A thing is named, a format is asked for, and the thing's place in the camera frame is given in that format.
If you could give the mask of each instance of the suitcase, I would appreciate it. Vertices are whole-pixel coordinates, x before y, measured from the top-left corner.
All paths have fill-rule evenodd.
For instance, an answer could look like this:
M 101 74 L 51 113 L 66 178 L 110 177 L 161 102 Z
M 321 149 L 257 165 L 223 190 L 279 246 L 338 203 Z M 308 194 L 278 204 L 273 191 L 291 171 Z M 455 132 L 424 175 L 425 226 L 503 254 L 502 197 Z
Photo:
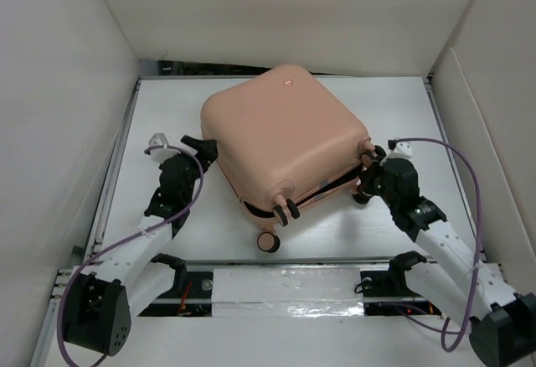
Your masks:
M 343 189 L 355 193 L 361 155 L 374 150 L 363 123 L 297 65 L 210 96 L 201 130 L 217 141 L 218 164 L 259 227 L 265 252 L 281 244 L 275 224 Z

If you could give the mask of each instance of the luggage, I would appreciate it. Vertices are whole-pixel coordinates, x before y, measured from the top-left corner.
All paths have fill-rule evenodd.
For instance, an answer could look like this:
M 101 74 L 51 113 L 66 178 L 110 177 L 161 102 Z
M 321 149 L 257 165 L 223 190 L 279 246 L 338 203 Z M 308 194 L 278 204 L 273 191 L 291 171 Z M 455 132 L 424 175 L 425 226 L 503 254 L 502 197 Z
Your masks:
M 201 109 L 204 139 L 261 233 L 265 252 L 280 246 L 274 224 L 342 189 L 355 192 L 361 155 L 374 145 L 363 123 L 302 67 L 282 65 L 210 96 Z

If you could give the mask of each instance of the suitcase wheel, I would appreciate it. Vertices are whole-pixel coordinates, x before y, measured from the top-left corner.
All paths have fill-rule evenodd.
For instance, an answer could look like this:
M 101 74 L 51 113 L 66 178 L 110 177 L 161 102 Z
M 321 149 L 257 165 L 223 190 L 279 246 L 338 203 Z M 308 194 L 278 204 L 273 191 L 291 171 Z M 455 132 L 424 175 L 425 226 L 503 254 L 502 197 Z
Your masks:
M 279 250 L 281 240 L 270 231 L 263 231 L 259 234 L 259 237 L 257 237 L 257 246 L 261 251 L 274 253 Z
M 364 195 L 361 195 L 361 194 L 352 194 L 352 197 L 355 202 L 361 205 L 368 204 L 370 199 L 372 198 L 372 197 L 365 197 Z
M 286 200 L 286 206 L 288 207 L 288 210 L 291 211 L 292 218 L 298 219 L 300 217 L 300 210 L 298 209 L 296 204 L 294 204 L 294 201 L 292 199 Z
M 285 211 L 281 207 L 281 205 L 277 205 L 274 208 L 274 215 L 277 218 L 277 221 L 280 223 L 281 226 L 288 225 L 288 219 L 286 218 Z

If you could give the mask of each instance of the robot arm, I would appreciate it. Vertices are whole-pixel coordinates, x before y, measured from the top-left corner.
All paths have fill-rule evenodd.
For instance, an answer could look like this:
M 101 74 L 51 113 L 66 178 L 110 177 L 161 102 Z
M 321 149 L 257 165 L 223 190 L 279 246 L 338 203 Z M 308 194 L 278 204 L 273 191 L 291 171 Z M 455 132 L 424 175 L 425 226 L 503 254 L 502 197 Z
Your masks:
M 419 293 L 461 326 L 472 286 L 474 252 L 459 238 L 439 207 L 420 196 L 418 175 L 408 143 L 390 142 L 389 155 L 381 147 L 368 153 L 357 200 L 379 196 L 393 221 L 437 264 L 415 251 L 389 263 L 390 282 Z M 487 366 L 509 365 L 536 351 L 536 297 L 521 296 L 483 262 L 471 311 L 469 340 Z
M 135 316 L 164 292 L 185 286 L 184 261 L 160 251 L 189 216 L 199 169 L 206 172 L 218 152 L 215 141 L 184 137 L 182 142 L 197 150 L 198 163 L 168 148 L 163 134 L 151 139 L 147 154 L 160 163 L 162 173 L 138 228 L 139 236 L 99 257 L 66 288 L 58 327 L 65 342 L 113 356 L 126 342 Z

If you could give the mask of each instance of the pink suitcase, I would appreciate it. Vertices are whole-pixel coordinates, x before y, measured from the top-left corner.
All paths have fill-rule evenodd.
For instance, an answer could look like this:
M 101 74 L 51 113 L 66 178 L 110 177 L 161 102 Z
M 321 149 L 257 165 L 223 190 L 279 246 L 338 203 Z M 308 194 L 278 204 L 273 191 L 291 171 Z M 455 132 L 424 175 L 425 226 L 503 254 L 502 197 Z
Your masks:
M 274 224 L 342 189 L 355 192 L 361 154 L 374 150 L 363 123 L 297 65 L 210 96 L 201 130 L 218 142 L 218 164 L 266 252 L 281 243 Z

